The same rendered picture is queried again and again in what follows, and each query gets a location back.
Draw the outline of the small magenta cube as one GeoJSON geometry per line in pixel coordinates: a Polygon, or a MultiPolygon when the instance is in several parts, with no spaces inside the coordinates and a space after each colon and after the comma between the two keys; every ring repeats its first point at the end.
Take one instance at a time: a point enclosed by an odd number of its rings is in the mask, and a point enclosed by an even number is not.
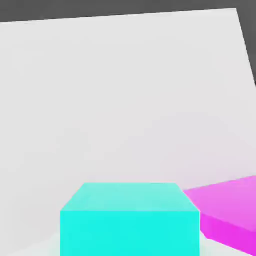
{"type": "Polygon", "coordinates": [[[204,236],[256,256],[256,175],[186,189],[204,236]]]}

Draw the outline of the small cyan cube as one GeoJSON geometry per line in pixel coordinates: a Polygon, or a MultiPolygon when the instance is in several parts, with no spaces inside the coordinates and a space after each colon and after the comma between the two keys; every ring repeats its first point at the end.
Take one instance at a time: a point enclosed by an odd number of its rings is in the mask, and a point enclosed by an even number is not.
{"type": "Polygon", "coordinates": [[[173,182],[86,182],[60,211],[60,256],[200,256],[200,212],[173,182]]]}

